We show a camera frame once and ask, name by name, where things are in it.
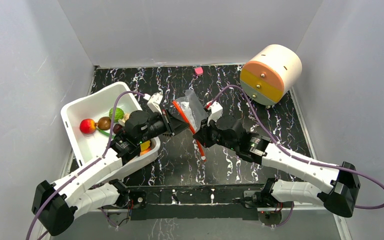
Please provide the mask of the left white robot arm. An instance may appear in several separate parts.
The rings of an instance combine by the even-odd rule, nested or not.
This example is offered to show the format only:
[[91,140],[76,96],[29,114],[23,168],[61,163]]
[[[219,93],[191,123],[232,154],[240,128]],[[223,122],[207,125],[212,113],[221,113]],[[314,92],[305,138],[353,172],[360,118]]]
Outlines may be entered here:
[[184,113],[172,115],[166,109],[148,114],[132,112],[123,126],[116,127],[109,148],[102,156],[89,161],[76,171],[53,183],[41,182],[35,190],[32,212],[51,236],[66,231],[74,220],[92,210],[114,205],[128,206],[129,190],[119,179],[97,186],[118,171],[128,175],[139,169],[141,144],[160,135],[175,136],[188,129]]

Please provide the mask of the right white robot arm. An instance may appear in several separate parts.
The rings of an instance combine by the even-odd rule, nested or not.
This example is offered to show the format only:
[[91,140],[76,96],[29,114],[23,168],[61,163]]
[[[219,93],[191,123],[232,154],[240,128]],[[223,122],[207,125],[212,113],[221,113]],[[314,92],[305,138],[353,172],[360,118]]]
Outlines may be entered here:
[[354,213],[360,180],[351,173],[355,166],[348,162],[343,163],[344,170],[338,170],[335,165],[322,166],[306,156],[304,162],[293,159],[293,151],[282,151],[268,137],[246,131],[232,116],[203,120],[193,138],[205,148],[219,145],[231,149],[246,162],[275,168],[300,179],[294,182],[269,178],[260,192],[245,195],[243,203],[251,208],[300,202],[323,206],[344,218]]

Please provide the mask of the green toy custard apple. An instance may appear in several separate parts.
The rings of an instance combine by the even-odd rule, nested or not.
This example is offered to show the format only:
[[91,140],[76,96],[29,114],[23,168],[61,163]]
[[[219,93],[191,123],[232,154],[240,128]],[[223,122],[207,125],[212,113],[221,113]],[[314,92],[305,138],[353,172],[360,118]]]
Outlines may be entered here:
[[110,119],[113,119],[115,122],[118,122],[119,120],[123,119],[125,115],[125,112],[120,108],[110,108],[108,112],[108,117]]

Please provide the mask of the clear zip bag orange zipper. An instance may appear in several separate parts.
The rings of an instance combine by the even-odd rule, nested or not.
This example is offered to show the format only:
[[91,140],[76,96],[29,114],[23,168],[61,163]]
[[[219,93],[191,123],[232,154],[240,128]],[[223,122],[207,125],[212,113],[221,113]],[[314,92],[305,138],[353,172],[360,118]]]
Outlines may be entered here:
[[173,100],[172,104],[194,135],[199,130],[201,121],[206,119],[208,114],[193,90],[188,89],[184,94],[185,96]]

